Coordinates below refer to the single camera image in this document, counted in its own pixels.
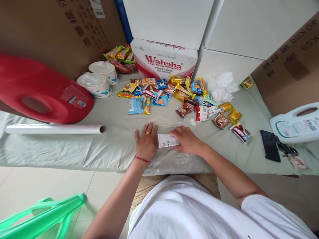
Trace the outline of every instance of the red plastic container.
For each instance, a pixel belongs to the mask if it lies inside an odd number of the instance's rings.
[[[61,73],[33,59],[1,52],[0,99],[31,118],[63,124],[83,120],[94,104],[83,87]],[[42,105],[42,113],[25,104],[30,99]]]

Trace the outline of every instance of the stack of paper cups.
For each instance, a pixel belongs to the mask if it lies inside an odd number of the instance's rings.
[[[76,82],[96,98],[105,98],[112,93],[109,83],[101,74],[85,73],[81,75]]]
[[[97,61],[89,66],[89,70],[105,76],[110,85],[115,85],[118,81],[115,66],[108,61]]]

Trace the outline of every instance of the white plastic jug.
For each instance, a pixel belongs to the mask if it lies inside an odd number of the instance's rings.
[[[317,108],[316,111],[297,116],[299,113]],[[319,140],[319,102],[300,106],[284,115],[270,119],[273,133],[282,143],[305,143]]]

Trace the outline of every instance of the wahaha box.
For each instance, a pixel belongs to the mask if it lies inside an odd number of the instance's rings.
[[[168,80],[169,76],[192,77],[197,50],[138,38],[133,39],[131,47],[142,78]]]

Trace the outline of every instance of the paper cup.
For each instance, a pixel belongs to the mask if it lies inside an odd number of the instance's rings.
[[[89,70],[105,76],[110,85],[115,85],[118,81],[115,66],[107,61],[97,61],[89,66]]]
[[[87,83],[83,82],[85,79],[85,76],[87,75],[94,76],[98,79],[98,85],[97,86],[90,86]],[[94,95],[96,98],[105,98],[111,95],[112,89],[110,85],[108,84],[106,78],[101,74],[96,73],[85,73],[81,75],[76,82],[84,87],[88,92],[90,92],[92,95]]]

